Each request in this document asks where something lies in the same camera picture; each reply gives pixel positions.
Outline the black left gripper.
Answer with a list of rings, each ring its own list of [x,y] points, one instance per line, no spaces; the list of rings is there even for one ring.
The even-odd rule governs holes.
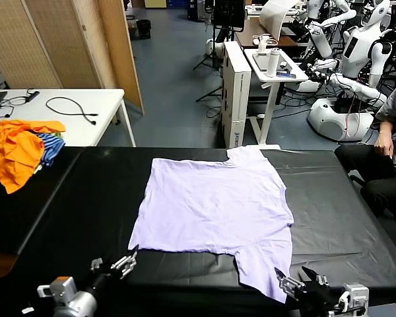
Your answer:
[[[84,291],[93,297],[100,297],[117,279],[124,279],[135,268],[138,245],[129,250],[127,255],[112,265],[103,264],[102,258],[91,261],[90,273],[84,286]]]

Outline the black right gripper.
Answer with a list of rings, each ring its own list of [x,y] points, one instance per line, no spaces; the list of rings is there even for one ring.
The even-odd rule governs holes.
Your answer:
[[[305,285],[301,281],[287,277],[279,268],[275,267],[279,287],[285,293],[295,292],[301,316],[328,316],[330,311],[334,311],[339,297],[331,292],[325,275],[320,275],[305,266],[301,268],[310,280],[316,283]]]

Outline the person's hand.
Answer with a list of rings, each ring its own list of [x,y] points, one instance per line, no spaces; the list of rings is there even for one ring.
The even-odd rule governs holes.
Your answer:
[[[394,144],[390,131],[380,131],[377,141],[374,144],[374,150],[377,154],[384,157],[393,158]]]

